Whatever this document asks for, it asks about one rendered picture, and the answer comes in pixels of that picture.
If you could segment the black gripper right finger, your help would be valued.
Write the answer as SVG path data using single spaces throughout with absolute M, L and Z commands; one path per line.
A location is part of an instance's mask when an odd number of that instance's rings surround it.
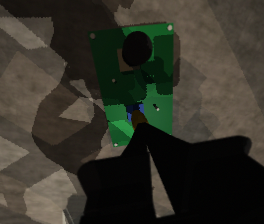
M 198 161 L 245 153 L 252 140 L 232 137 L 189 143 L 143 122 L 147 147 L 175 214 L 189 212 L 188 201 L 194 164 Z

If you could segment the green circuit board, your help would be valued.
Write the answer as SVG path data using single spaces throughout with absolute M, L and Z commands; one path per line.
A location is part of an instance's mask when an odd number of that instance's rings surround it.
M 88 36 L 113 147 L 128 145 L 138 123 L 172 135 L 173 23 Z

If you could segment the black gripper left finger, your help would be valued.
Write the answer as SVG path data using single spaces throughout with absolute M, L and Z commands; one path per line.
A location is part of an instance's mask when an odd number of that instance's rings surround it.
M 88 197 L 90 191 L 143 182 L 148 203 L 153 203 L 150 153 L 145 130 L 138 123 L 120 156 L 88 161 L 79 168 L 78 180 Z

